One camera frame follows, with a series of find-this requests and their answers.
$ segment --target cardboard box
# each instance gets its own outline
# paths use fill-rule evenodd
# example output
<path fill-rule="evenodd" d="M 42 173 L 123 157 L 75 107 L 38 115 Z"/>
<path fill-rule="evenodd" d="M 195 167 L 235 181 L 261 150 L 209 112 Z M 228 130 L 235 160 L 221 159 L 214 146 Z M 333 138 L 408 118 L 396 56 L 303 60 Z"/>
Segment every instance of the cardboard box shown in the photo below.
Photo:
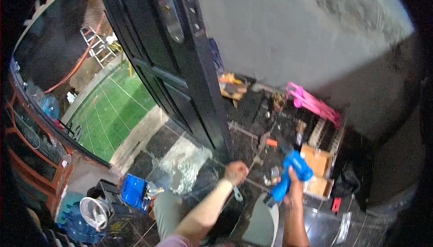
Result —
<path fill-rule="evenodd" d="M 304 193 L 317 199 L 326 201 L 331 195 L 334 181 L 328 179 L 333 163 L 333 154 L 324 150 L 316 150 L 303 145 L 300 156 L 313 170 L 313 177 L 305 182 Z"/>
<path fill-rule="evenodd" d="M 333 155 L 331 153 L 303 145 L 300 150 L 300 156 L 304 158 L 315 175 L 325 178 L 329 177 L 333 166 Z"/>
<path fill-rule="evenodd" d="M 305 182 L 304 193 L 317 199 L 326 201 L 331 195 L 334 181 L 313 175 L 313 177 Z"/>

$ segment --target pink object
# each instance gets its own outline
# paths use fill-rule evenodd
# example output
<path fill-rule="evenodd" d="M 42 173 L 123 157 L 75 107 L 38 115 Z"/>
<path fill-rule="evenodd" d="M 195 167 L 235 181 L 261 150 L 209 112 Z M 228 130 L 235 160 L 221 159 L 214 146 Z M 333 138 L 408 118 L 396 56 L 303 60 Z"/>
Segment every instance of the pink object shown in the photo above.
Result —
<path fill-rule="evenodd" d="M 289 95 L 294 98 L 293 104 L 296 108 L 304 107 L 318 116 L 333 122 L 336 128 L 340 128 L 340 114 L 334 111 L 334 109 L 330 108 L 323 101 L 320 101 L 310 95 L 302 88 L 302 86 L 298 86 L 293 82 L 289 82 L 287 84 L 286 97 L 289 98 Z"/>

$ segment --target blue fan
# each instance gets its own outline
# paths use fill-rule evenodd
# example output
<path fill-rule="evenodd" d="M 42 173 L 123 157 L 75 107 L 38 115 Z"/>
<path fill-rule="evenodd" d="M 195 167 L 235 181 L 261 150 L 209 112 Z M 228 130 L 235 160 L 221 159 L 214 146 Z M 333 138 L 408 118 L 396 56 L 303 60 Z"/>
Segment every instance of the blue fan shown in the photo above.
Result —
<path fill-rule="evenodd" d="M 48 115 L 51 119 L 58 120 L 60 114 L 60 108 L 58 105 L 58 101 L 53 96 L 48 96 L 42 100 L 41 109 L 44 111 L 46 115 Z"/>

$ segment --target person's left hand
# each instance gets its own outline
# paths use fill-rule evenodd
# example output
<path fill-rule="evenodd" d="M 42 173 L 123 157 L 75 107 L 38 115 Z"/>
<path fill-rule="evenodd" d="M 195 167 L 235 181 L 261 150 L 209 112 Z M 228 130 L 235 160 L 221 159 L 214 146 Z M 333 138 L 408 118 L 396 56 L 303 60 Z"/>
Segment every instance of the person's left hand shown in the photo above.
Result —
<path fill-rule="evenodd" d="M 229 163 L 226 167 L 224 178 L 227 179 L 234 187 L 244 182 L 249 170 L 245 163 L 236 161 Z"/>

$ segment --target door handle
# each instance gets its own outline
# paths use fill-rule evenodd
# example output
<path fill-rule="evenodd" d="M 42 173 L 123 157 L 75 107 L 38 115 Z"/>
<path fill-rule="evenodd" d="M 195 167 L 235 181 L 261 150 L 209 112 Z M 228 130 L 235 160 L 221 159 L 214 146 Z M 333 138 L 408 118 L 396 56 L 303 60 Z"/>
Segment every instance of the door handle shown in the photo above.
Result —
<path fill-rule="evenodd" d="M 182 43 L 185 37 L 174 0 L 158 0 L 157 3 L 171 38 L 177 43 Z"/>

